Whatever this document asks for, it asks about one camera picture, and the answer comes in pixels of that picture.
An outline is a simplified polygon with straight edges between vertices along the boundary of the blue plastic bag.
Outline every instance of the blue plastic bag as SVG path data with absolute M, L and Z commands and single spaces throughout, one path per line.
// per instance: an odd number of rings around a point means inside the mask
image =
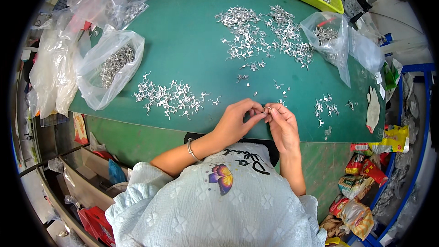
M 126 181 L 122 168 L 111 159 L 108 160 L 108 173 L 110 174 L 110 183 L 113 185 Z

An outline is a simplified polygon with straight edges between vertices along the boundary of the forearm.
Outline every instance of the forearm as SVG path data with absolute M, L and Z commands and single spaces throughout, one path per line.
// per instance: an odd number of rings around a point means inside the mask
M 290 184 L 291 190 L 297 196 L 306 194 L 305 180 L 302 173 L 302 155 L 298 147 L 291 154 L 280 154 L 281 176 L 286 178 Z
M 205 157 L 222 151 L 212 133 L 206 134 L 199 139 L 190 142 L 190 148 L 194 155 L 203 160 Z M 151 160 L 150 164 L 161 169 L 172 177 L 177 176 L 184 168 L 196 162 L 194 157 L 187 151 L 187 144 L 171 149 Z

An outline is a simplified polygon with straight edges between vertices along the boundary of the cable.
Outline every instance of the cable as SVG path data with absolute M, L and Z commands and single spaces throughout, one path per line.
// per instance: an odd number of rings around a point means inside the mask
M 404 24 L 404 25 L 406 25 L 406 26 L 412 28 L 413 30 L 417 31 L 417 32 L 420 33 L 421 35 L 424 35 L 424 33 L 421 32 L 420 30 L 418 30 L 418 29 L 416 29 L 415 27 L 413 27 L 413 26 L 411 26 L 411 25 L 409 25 L 409 24 L 407 24 L 407 23 L 404 23 L 404 22 L 402 22 L 402 21 L 400 21 L 400 20 L 398 20 L 398 19 L 395 19 L 395 18 L 390 17 L 390 16 L 386 16 L 386 15 L 383 15 L 383 14 L 380 14 L 380 13 L 374 13 L 374 12 L 371 12 L 371 11 L 369 11 L 369 12 L 370 12 L 370 13 L 373 13 L 373 14 L 377 14 L 377 15 L 379 15 L 379 16 L 384 16 L 384 17 L 387 17 L 387 18 L 393 19 L 393 20 L 395 20 L 395 21 L 398 21 L 399 23 Z

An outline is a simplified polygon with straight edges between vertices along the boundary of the hand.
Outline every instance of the hand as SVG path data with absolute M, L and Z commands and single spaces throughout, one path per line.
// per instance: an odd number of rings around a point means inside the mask
M 282 154 L 293 154 L 299 148 L 299 131 L 295 115 L 280 103 L 267 103 L 270 114 L 265 117 L 265 123 L 270 123 L 270 131 L 277 150 Z
M 248 111 L 250 119 L 244 123 L 244 115 Z M 263 113 L 262 105 L 247 98 L 227 106 L 222 118 L 211 133 L 215 136 L 214 139 L 217 143 L 221 145 L 222 150 L 240 140 L 264 117 L 266 115 Z

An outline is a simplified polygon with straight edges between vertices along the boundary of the red bag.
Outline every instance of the red bag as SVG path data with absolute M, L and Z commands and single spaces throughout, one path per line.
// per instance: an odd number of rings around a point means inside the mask
M 96 240 L 101 239 L 108 246 L 116 247 L 113 228 L 105 218 L 105 212 L 94 206 L 90 209 L 78 210 L 85 231 Z
M 329 213 L 334 215 L 335 217 L 340 218 L 340 211 L 343 209 L 346 203 L 349 202 L 349 199 L 344 196 L 343 194 L 339 194 L 335 200 L 332 202 L 331 206 L 329 207 Z
M 364 155 L 356 154 L 354 155 L 349 163 L 346 165 L 345 172 L 349 175 L 359 175 L 363 167 Z
M 360 174 L 368 175 L 369 177 L 373 178 L 380 185 L 380 187 L 383 186 L 388 180 L 388 177 L 369 159 L 364 161 L 363 169 L 361 170 Z

